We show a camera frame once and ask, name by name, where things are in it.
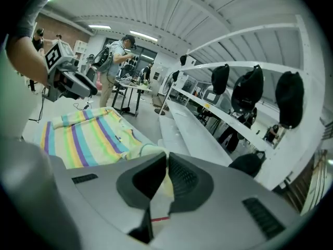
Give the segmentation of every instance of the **striped towel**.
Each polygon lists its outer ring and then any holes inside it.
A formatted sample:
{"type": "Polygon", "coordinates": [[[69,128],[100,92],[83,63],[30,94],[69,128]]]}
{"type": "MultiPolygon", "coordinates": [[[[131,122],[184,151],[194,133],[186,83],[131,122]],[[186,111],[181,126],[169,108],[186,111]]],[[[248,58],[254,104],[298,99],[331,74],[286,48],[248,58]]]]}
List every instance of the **striped towel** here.
{"type": "Polygon", "coordinates": [[[67,169],[112,164],[142,145],[111,107],[83,110],[49,121],[41,148],[67,169]]]}

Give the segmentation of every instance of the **ceiling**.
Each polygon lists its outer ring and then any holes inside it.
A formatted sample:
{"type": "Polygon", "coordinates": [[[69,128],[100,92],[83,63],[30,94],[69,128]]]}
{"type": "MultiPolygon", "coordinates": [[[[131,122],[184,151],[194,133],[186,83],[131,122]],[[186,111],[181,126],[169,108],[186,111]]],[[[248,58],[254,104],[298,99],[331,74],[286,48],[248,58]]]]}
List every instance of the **ceiling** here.
{"type": "MultiPolygon", "coordinates": [[[[135,30],[155,38],[145,40],[173,57],[179,57],[214,38],[244,28],[295,23],[295,14],[306,9],[299,0],[53,0],[46,9],[57,12],[88,29],[89,24],[107,24],[111,31],[99,31],[118,38],[135,30]]],[[[200,63],[219,61],[264,61],[301,68],[300,40],[296,30],[261,30],[216,42],[191,54],[200,63]]],[[[229,86],[249,69],[232,69],[229,86]]],[[[195,77],[210,81],[211,70],[196,70],[195,77]]],[[[265,71],[263,98],[275,103],[279,72],[265,71]]]]}

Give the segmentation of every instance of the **wall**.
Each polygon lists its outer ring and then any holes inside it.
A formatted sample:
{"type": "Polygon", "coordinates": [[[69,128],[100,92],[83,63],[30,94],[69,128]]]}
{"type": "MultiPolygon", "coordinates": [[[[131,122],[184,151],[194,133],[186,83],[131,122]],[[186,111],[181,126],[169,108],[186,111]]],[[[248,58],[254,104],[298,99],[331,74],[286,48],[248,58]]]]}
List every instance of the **wall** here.
{"type": "Polygon", "coordinates": [[[161,53],[161,52],[157,53],[157,56],[154,60],[154,64],[159,64],[159,65],[162,65],[166,68],[170,68],[176,62],[177,62],[177,59],[175,59],[175,58],[173,58],[173,57],[171,57],[167,54],[161,53]]]}
{"type": "Polygon", "coordinates": [[[106,36],[97,34],[91,36],[88,42],[87,56],[90,54],[97,55],[103,48],[106,36]]]}
{"type": "MultiPolygon", "coordinates": [[[[74,48],[77,40],[88,42],[90,35],[80,31],[68,24],[50,18],[46,15],[39,14],[36,19],[36,29],[44,28],[44,38],[49,40],[56,39],[57,34],[62,35],[62,40],[69,43],[71,48],[74,48]]],[[[44,42],[44,50],[47,52],[52,46],[51,42],[44,42]]]]}

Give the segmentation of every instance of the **white table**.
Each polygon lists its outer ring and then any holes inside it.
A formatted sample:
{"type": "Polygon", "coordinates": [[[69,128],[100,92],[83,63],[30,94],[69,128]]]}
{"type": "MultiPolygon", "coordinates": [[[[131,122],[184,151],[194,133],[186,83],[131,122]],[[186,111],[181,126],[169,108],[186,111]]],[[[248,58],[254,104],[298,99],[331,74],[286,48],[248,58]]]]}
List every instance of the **white table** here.
{"type": "Polygon", "coordinates": [[[226,167],[232,162],[227,152],[187,107],[171,100],[166,102],[192,157],[226,167]]]}
{"type": "Polygon", "coordinates": [[[117,87],[117,91],[116,91],[116,94],[115,94],[113,102],[112,102],[112,107],[115,110],[119,111],[120,114],[122,114],[122,113],[128,113],[128,114],[131,114],[131,115],[137,117],[137,115],[139,114],[138,109],[139,109],[141,92],[138,92],[138,96],[137,96],[137,100],[136,100],[135,113],[123,111],[123,105],[124,105],[124,101],[125,101],[125,98],[126,98],[126,93],[127,93],[128,88],[130,88],[132,90],[131,90],[131,95],[130,95],[130,99],[129,99],[129,103],[128,103],[127,107],[130,106],[130,101],[131,101],[131,98],[132,98],[133,89],[136,89],[136,90],[139,90],[139,91],[147,91],[147,92],[151,92],[151,90],[148,89],[148,87],[146,85],[144,85],[144,84],[141,84],[141,85],[128,85],[128,84],[124,84],[124,83],[119,82],[119,81],[116,81],[116,83],[118,84],[118,87],[117,87]],[[115,104],[115,102],[117,100],[117,96],[118,96],[118,93],[119,93],[121,87],[125,88],[125,93],[124,93],[123,101],[121,102],[121,107],[120,107],[120,109],[118,109],[118,108],[114,107],[114,104],[115,104]]]}

